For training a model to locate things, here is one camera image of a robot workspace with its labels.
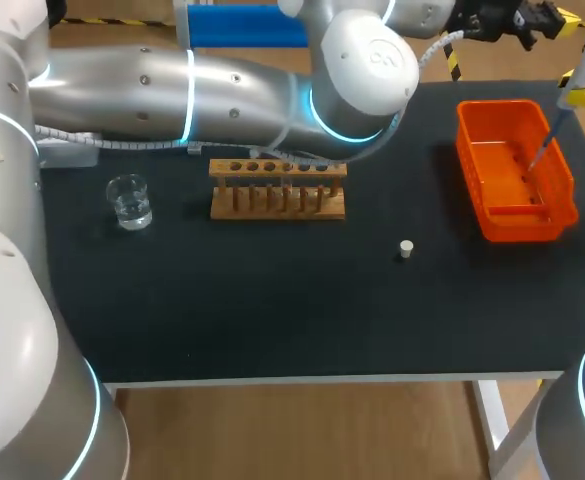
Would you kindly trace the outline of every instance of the cable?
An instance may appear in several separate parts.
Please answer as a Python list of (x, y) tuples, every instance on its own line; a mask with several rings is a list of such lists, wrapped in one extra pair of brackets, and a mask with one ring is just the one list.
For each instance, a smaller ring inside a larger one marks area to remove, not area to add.
[(456, 32), (448, 33), (444, 37), (441, 37), (439, 40), (434, 42), (430, 48), (428, 48), (425, 53), (421, 56), (421, 60), (419, 60), (419, 70), (423, 70), (427, 64), (430, 62), (434, 54), (440, 50), (441, 48), (445, 47), (446, 45), (451, 44), (456, 40), (461, 40), (465, 36), (465, 32), (463, 30), (457, 30)]
[(58, 130), (56, 128), (44, 127), (37, 125), (35, 129), (38, 138), (54, 138), (63, 140), (70, 143), (78, 143), (82, 145), (89, 145), (104, 150), (128, 150), (128, 151), (147, 151), (147, 150), (168, 150), (174, 148), (186, 148), (190, 147), (235, 147), (235, 148), (247, 148), (255, 150), (261, 154), (268, 154), (282, 160), (287, 160), (291, 163), (297, 163), (300, 165), (330, 165), (343, 163), (340, 160), (329, 160), (327, 158), (312, 155), (310, 153), (301, 152), (303, 155), (293, 155), (287, 152), (283, 152), (278, 149), (270, 149), (258, 145), (239, 145), (235, 143), (218, 143), (218, 142), (197, 142), (197, 141), (186, 141), (172, 140), (164, 142), (120, 142), (113, 140), (101, 140), (98, 138), (90, 137), (81, 133), (70, 133)]

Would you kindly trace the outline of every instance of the small white cap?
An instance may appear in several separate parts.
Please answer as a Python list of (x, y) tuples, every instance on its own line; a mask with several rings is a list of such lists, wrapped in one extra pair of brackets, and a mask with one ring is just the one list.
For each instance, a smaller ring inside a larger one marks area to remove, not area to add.
[(401, 250), (401, 256), (403, 258), (410, 258), (410, 255), (412, 254), (412, 250), (414, 250), (414, 244), (409, 240), (403, 240), (399, 244), (399, 248)]

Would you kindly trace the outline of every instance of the orange plastic tray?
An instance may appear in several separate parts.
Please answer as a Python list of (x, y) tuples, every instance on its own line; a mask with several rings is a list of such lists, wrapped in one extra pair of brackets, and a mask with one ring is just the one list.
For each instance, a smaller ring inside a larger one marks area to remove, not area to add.
[(462, 102), (456, 147), (481, 230), (491, 242), (549, 242), (579, 218), (556, 140), (528, 172), (550, 127), (530, 100)]

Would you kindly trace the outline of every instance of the black table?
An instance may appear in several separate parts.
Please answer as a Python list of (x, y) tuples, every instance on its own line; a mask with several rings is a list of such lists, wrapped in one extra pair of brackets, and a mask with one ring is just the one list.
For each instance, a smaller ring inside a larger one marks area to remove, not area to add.
[[(568, 368), (585, 349), (585, 137), (576, 118), (559, 136), (578, 225), (552, 244), (491, 245), (454, 140), (460, 101), (498, 98), (552, 118), (557, 90), (421, 85), (390, 144), (350, 166), (345, 222), (212, 222), (208, 159), (182, 150), (45, 171), (53, 284), (83, 353), (117, 383)], [(135, 233), (104, 193), (130, 172), (154, 212)], [(415, 251), (401, 263), (403, 239)]]

